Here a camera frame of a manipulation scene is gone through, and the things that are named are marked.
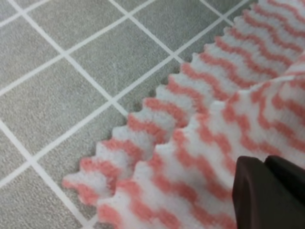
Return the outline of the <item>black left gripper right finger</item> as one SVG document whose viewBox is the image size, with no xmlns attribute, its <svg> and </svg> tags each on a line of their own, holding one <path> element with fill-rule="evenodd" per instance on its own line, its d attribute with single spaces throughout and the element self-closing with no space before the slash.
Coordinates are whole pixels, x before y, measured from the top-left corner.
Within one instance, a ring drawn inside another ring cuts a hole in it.
<svg viewBox="0 0 305 229">
<path fill-rule="evenodd" d="M 305 202 L 305 170 L 303 168 L 279 156 L 268 156 L 264 164 L 298 201 Z"/>
</svg>

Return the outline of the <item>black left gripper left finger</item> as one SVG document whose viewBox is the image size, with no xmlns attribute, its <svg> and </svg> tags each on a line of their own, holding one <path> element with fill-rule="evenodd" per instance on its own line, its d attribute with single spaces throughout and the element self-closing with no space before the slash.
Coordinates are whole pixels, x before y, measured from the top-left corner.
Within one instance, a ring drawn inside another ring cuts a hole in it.
<svg viewBox="0 0 305 229">
<path fill-rule="evenodd" d="M 237 159 L 232 198 L 239 229 L 305 227 L 305 203 L 298 201 L 258 158 Z"/>
</svg>

